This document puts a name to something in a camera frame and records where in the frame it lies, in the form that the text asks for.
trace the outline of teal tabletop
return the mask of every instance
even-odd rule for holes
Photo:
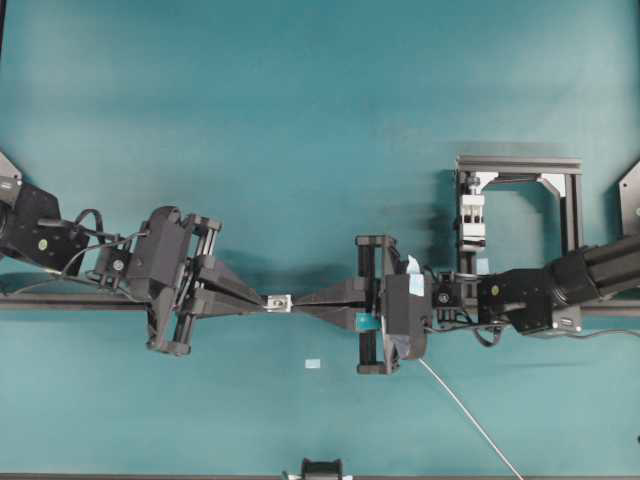
[[[0,150],[66,218],[222,220],[217,255],[261,293],[353,275],[361,233],[452,268],[458,154],[582,159],[586,242],[605,243],[640,154],[638,21],[635,0],[9,0]],[[487,193],[492,271],[560,254],[553,203]],[[328,323],[201,320],[177,359],[145,349],[145,321],[0,314],[0,471],[508,474],[419,364],[358,376]],[[459,332],[427,358],[524,474],[640,473],[637,338]]]

